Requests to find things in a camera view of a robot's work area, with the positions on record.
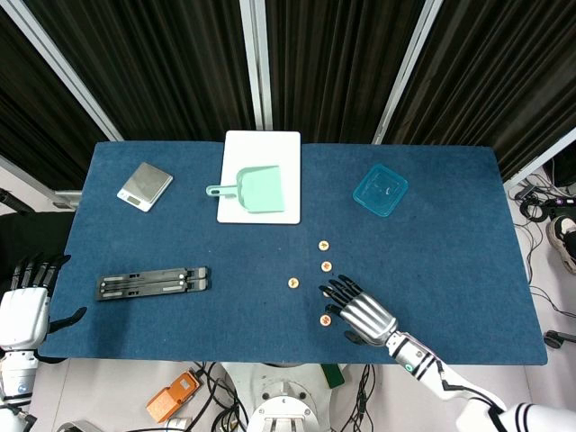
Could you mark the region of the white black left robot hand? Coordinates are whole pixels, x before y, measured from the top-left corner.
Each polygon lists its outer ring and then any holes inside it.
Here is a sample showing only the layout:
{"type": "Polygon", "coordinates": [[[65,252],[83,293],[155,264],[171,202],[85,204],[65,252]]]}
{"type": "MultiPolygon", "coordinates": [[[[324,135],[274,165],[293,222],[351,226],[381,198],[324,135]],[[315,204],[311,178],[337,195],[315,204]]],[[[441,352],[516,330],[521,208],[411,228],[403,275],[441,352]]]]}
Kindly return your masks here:
{"type": "Polygon", "coordinates": [[[1,299],[1,349],[34,351],[46,336],[78,323],[87,308],[77,309],[64,319],[50,318],[51,298],[59,271],[69,255],[40,255],[21,259],[10,282],[10,289],[1,299]]]}

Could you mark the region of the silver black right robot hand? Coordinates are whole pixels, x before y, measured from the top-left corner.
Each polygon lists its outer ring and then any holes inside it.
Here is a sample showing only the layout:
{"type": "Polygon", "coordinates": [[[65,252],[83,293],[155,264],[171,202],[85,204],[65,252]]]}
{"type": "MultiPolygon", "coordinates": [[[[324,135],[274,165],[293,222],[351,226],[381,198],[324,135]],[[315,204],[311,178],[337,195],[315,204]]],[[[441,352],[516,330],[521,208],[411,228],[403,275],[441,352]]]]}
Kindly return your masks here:
{"type": "Polygon", "coordinates": [[[372,295],[344,274],[321,284],[319,290],[332,300],[325,310],[340,317],[350,330],[347,338],[358,345],[384,347],[398,322],[372,295]]]}

